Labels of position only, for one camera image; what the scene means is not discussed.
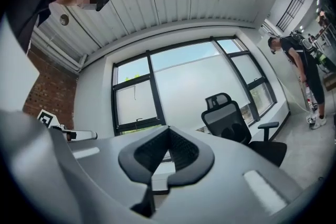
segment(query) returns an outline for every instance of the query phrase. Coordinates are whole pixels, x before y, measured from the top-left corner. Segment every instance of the white sneaker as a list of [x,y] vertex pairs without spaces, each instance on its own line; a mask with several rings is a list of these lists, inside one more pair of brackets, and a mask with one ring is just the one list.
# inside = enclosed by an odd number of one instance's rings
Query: white sneaker
[[320,119],[319,116],[316,117],[316,120],[315,120],[315,125],[312,127],[313,130],[325,125],[327,123],[327,119],[324,115],[324,118]]

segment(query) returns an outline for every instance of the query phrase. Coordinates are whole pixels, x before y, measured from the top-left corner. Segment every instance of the gray floor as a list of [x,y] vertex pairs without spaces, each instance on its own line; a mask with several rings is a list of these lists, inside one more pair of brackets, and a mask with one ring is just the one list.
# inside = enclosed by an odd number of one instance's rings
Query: gray floor
[[[336,100],[336,89],[333,92]],[[335,151],[333,96],[332,92],[325,94],[326,125],[310,130],[306,122],[307,113],[291,115],[275,138],[275,141],[286,143],[288,148],[280,168],[302,188],[326,176]]]

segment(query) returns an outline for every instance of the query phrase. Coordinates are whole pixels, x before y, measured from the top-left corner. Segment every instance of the window frame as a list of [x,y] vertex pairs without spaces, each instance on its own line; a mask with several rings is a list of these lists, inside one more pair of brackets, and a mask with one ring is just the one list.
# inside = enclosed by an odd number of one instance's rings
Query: window frame
[[[239,52],[232,52],[227,54],[226,51],[220,46],[218,43],[219,40],[232,40],[239,49],[242,51]],[[131,130],[137,130],[137,129],[142,129],[146,127],[152,127],[156,125],[166,125],[166,121],[164,118],[163,114],[163,109],[159,97],[159,91],[158,87],[156,85],[156,80],[154,76],[154,71],[153,71],[153,65],[151,61],[151,55],[158,54],[160,52],[164,52],[167,50],[171,49],[176,49],[184,46],[189,46],[189,45],[195,45],[195,44],[200,44],[204,42],[211,42],[214,47],[218,50],[218,52],[229,62],[230,66],[232,67],[235,75],[238,77],[240,84],[243,86],[243,89],[247,95],[247,98],[250,102],[249,104],[249,109],[252,113],[253,116],[253,121],[248,124],[248,126],[252,126],[256,122],[260,121],[260,119],[277,103],[277,99],[275,97],[275,94],[273,92],[273,89],[264,73],[262,70],[261,66],[259,63],[256,61],[252,53],[247,49],[247,47],[242,43],[237,36],[227,36],[227,37],[209,37],[209,38],[204,38],[204,39],[197,39],[197,40],[191,40],[187,42],[182,42],[178,44],[173,44],[169,45],[166,47],[162,47],[159,49],[154,49],[154,50],[147,50],[146,52],[133,56],[131,58],[128,58],[126,60],[120,61],[118,63],[114,63],[112,66],[112,78],[111,78],[111,83],[112,83],[112,89],[111,89],[111,108],[112,108],[112,120],[113,120],[113,130],[115,136],[121,135],[122,132],[125,131],[131,131]],[[256,81],[251,82],[250,84],[246,84],[242,74],[239,72],[237,66],[234,64],[232,61],[232,58],[241,56],[241,55],[249,55],[251,57],[251,60],[253,61],[254,65],[257,67],[258,71],[262,75],[261,78],[257,79]],[[135,60],[139,60],[141,58],[147,58],[148,61],[148,66],[149,66],[149,73],[139,76],[137,78],[130,79],[125,82],[121,82],[118,84],[118,67],[133,62]],[[118,121],[118,108],[117,108],[117,91],[141,82],[148,81],[150,82],[151,85],[151,90],[153,94],[153,101],[155,105],[155,110],[156,110],[156,115],[157,117],[155,118],[150,118],[150,119],[145,119],[145,120],[140,120],[140,121],[135,121],[131,123],[126,123],[126,124],[119,124]],[[254,89],[255,87],[265,83],[267,90],[270,93],[271,99],[272,99],[272,104],[269,106],[269,108],[262,113],[262,115],[259,115],[256,104],[254,102],[254,99],[251,94],[251,90]]]

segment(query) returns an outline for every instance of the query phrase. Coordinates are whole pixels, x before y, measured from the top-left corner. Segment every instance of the office chair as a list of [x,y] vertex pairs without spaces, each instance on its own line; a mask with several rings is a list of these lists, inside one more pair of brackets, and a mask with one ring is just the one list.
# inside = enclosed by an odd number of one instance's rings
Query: office chair
[[202,120],[215,135],[245,144],[276,166],[280,166],[287,151],[287,145],[268,141],[269,129],[279,126],[279,122],[269,122],[258,126],[264,129],[264,141],[251,142],[251,133],[243,119],[238,104],[226,93],[219,93],[205,99],[207,110]]

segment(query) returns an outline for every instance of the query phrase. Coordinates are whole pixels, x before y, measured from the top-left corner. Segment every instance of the red brick wall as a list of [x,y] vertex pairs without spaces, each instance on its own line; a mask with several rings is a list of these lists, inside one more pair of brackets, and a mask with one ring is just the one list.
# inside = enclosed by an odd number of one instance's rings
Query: red brick wall
[[57,116],[60,124],[73,129],[72,120],[78,76],[53,62],[32,45],[28,57],[40,72],[23,111],[37,117],[41,109]]

